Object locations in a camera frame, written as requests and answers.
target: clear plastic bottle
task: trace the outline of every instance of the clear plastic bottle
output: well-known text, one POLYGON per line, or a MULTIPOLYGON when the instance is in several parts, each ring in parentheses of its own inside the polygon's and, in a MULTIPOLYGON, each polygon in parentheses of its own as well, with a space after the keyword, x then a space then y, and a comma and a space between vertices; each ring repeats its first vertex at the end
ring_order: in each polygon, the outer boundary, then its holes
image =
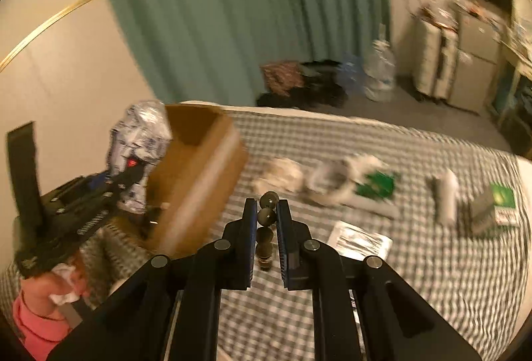
POLYGON ((386 40, 374 40, 364 71, 366 97, 373 101, 390 101, 395 88, 395 57, 386 40))

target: small box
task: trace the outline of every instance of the small box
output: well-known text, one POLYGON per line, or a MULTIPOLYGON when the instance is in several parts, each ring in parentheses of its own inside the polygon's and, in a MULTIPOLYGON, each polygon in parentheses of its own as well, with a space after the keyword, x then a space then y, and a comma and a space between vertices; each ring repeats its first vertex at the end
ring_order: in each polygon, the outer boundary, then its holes
POLYGON ((518 226, 513 190, 490 184, 483 194, 471 203, 471 231, 483 235, 494 227, 518 226))
POLYGON ((163 212, 148 239, 126 219, 119 227, 155 254, 195 254, 222 213, 247 161, 247 151, 229 115, 196 104, 165 105, 172 141, 148 178, 148 205, 163 212))

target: floor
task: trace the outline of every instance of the floor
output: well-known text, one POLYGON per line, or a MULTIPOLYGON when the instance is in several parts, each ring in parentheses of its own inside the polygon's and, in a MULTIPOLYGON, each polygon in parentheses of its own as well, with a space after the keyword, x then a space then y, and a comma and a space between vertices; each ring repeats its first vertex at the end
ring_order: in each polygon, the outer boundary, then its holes
POLYGON ((418 102, 409 77, 400 78, 390 102, 375 102, 363 93, 350 96, 342 108, 320 105, 316 112, 377 119, 390 124, 443 133, 503 151, 509 144, 490 120, 489 114, 477 115, 432 101, 418 102))

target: pink sleeve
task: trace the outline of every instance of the pink sleeve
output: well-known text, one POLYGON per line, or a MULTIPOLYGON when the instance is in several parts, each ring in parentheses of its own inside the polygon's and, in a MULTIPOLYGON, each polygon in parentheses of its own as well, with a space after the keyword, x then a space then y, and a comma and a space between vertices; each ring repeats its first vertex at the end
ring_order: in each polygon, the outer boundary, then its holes
POLYGON ((13 319, 24 338, 24 347, 37 361, 45 361, 51 350, 70 332, 65 320, 54 320, 32 313, 19 294, 13 303, 13 319))

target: metal screw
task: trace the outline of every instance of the metal screw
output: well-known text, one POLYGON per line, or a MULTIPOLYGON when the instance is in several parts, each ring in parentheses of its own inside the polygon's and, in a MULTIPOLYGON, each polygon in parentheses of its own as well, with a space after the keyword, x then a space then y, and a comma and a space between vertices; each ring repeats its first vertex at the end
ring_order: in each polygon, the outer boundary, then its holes
POLYGON ((303 247, 310 251, 316 251, 320 248, 320 242, 317 240, 306 240, 303 243, 303 247))
POLYGON ((159 255, 159 256, 155 256, 152 259, 151 263, 152 263, 152 267, 154 268, 162 268, 168 263, 168 259, 166 258, 166 256, 159 255))
POLYGON ((231 243, 227 240, 218 240, 214 243, 214 248, 217 250, 227 250, 231 247, 231 243))
POLYGON ((377 269, 382 267, 382 259, 378 256, 370 256, 366 259, 366 264, 368 264, 370 268, 377 269))

